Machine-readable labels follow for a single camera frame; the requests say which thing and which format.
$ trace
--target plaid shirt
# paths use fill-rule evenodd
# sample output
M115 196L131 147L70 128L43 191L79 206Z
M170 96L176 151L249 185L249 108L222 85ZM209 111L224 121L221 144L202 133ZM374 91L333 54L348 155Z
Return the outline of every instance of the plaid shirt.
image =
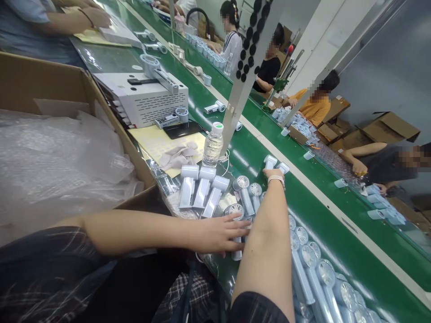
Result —
M71 322L85 311L116 261L100 255L79 227L55 227L0 248L0 322ZM181 273L152 320L170 322L189 275ZM189 323L224 322L225 302L209 271L193 277ZM280 310L255 293L240 295L231 322L287 322Z

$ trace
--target white shirt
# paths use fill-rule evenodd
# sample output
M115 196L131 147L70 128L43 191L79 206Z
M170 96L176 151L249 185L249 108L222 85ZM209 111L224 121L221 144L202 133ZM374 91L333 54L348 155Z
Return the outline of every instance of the white shirt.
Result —
M183 10L184 19L187 17L187 14L191 9L196 8L198 6L196 4L196 0L178 0L175 4L178 5L181 8L181 10ZM199 13L194 12L190 15L190 18L189 18L189 25L195 27L196 30L198 29L198 20L199 20L198 17L199 17Z
M234 79L234 75L238 70L238 62L240 59L242 51L242 39L241 36L236 31L231 31L226 39L224 40L223 50L221 51L221 56L224 59L228 59L230 53L232 53L232 67L231 67L231 79Z

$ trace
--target bracelet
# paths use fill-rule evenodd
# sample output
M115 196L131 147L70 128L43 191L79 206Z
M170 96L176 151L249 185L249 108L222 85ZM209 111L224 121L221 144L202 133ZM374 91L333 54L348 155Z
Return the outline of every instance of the bracelet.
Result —
M81 9L81 8L79 8L78 9L80 12L82 12L83 14L84 14L84 16L86 16L87 17L87 19L90 21L90 23L91 23L91 27L92 28L95 28L96 26L94 26L94 24L93 24L93 21L90 19L90 17Z

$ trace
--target wristwatch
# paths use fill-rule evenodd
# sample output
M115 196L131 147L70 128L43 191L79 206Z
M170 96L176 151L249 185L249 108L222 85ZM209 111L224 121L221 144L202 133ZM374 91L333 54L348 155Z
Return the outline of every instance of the wristwatch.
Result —
M278 176L278 175L272 175L272 176L270 176L268 178L268 185L269 185L269 182L272 181L273 179L278 179L282 183L283 189L286 190L286 186L284 185L284 178L283 178L283 176Z

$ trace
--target orange shirt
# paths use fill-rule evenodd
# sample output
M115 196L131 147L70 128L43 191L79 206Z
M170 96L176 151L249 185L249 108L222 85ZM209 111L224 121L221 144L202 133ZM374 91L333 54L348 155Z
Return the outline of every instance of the orange shirt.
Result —
M301 97L307 92L307 89L303 89L296 93L293 96L290 96L290 99L297 99L298 101ZM319 101L311 102L310 99L305 102L305 104L299 109L299 111L306 117L313 125L318 126L325 116L328 114L331 109L331 101L327 96L320 98Z

